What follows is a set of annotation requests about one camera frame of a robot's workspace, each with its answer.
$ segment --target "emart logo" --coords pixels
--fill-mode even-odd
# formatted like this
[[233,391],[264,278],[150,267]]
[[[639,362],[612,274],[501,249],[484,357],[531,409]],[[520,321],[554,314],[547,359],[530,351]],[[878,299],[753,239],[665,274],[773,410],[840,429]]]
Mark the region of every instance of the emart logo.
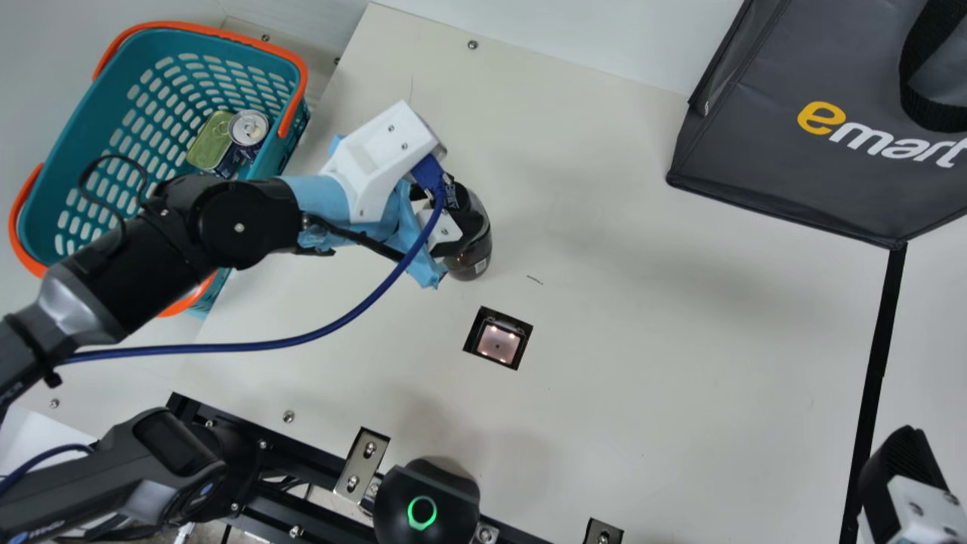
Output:
[[[937,166],[950,168],[953,167],[953,160],[957,155],[967,149],[967,138],[937,143],[912,137],[896,139],[896,136],[888,132],[877,131],[861,123],[847,123],[846,112],[828,102],[809,103],[799,113],[798,121],[799,126],[808,133],[818,136],[832,134],[830,141],[846,141],[846,147],[850,149],[859,150],[864,145],[869,145],[866,153],[887,159],[912,159],[915,163],[923,163],[929,159],[936,160]],[[830,127],[838,128],[834,132]]]

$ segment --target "white table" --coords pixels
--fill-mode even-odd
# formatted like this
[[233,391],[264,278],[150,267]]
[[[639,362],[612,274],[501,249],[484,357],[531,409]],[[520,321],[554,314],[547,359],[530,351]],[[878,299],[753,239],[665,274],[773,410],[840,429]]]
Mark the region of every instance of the white table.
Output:
[[947,485],[967,498],[967,221],[910,243],[883,380],[874,450],[893,431],[926,431]]
[[[174,388],[339,455],[385,433],[383,469],[449,457],[486,515],[555,542],[589,517],[629,542],[835,541],[887,253],[669,188],[682,96],[377,6],[288,173],[400,98],[483,199],[486,275],[404,277],[325,340],[189,357]],[[198,341],[315,328],[391,268],[270,257]],[[461,351],[481,305],[534,325],[519,372]]]

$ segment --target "metal bracket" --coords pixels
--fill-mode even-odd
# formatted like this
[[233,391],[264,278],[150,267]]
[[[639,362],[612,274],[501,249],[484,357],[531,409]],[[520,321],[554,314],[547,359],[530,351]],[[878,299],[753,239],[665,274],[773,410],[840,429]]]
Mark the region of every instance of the metal bracket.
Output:
[[498,536],[500,536],[498,528],[484,522],[477,522],[477,530],[474,531],[470,544],[497,544]]
[[389,437],[366,428],[360,429],[346,456],[346,466],[339,475],[333,493],[356,504],[361,503],[389,445]]
[[591,518],[584,534],[584,544],[621,544],[624,535],[623,530]]

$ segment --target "robotic arm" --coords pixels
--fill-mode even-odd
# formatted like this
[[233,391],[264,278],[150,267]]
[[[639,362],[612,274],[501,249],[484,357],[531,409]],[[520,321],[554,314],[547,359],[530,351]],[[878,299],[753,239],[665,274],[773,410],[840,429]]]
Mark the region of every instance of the robotic arm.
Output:
[[270,253],[332,255],[350,243],[401,260],[429,220],[411,203],[425,192],[440,191],[445,213],[410,274],[436,287],[448,265],[459,278],[483,273],[489,221],[436,164],[442,149],[398,103],[338,142],[321,175],[160,185],[125,228],[51,266],[37,301],[0,322],[0,409],[41,379],[58,385],[55,368],[77,349],[124,340],[220,267],[244,270]]

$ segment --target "teal basket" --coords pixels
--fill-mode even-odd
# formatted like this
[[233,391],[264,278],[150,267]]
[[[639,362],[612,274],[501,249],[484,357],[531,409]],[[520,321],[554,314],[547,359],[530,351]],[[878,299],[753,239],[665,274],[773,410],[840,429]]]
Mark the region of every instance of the teal basket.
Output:
[[[306,65],[294,53],[217,28],[160,21],[122,33],[46,163],[17,198],[9,228],[20,261],[41,276],[117,226],[109,210],[76,188],[83,169],[100,156],[138,161],[149,173],[148,195],[160,182],[197,173],[186,161],[188,149],[217,109],[257,109],[273,127],[239,179],[280,174],[308,122],[307,83]],[[137,214],[134,191],[141,182],[123,162],[102,162],[84,183],[123,216]],[[227,270],[213,275],[162,315],[207,312],[227,276]]]

